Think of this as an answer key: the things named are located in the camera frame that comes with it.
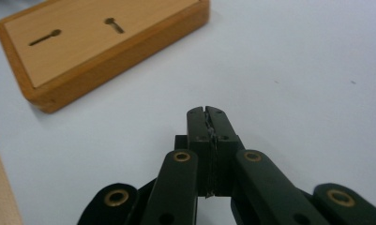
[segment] table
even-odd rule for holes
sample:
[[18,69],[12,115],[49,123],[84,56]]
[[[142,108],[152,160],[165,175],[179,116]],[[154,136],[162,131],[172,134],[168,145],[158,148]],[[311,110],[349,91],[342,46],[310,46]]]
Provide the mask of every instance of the table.
[[[38,1],[0,1],[0,19]],[[24,224],[75,224],[94,195],[158,175],[186,112],[222,109],[246,148],[307,192],[376,205],[376,1],[214,0],[211,20],[54,114],[22,96],[0,45],[0,156]],[[197,224],[234,224],[229,198]]]

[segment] keyhole slot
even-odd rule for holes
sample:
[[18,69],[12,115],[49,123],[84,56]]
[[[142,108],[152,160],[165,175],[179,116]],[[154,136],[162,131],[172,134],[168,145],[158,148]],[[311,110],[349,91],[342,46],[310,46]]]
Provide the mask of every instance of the keyhole slot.
[[114,18],[108,18],[105,20],[105,24],[108,24],[110,25],[117,33],[119,34],[123,34],[124,33],[124,30],[123,28],[121,28],[120,25],[118,25],[116,22],[115,22],[115,19]]
[[37,44],[39,44],[39,42],[42,42],[42,41],[44,41],[44,40],[46,40],[46,39],[48,39],[50,37],[59,36],[61,33],[62,33],[62,31],[59,30],[59,29],[53,30],[49,35],[41,37],[41,38],[39,38],[39,39],[37,39],[35,41],[30,42],[29,46],[37,45]]

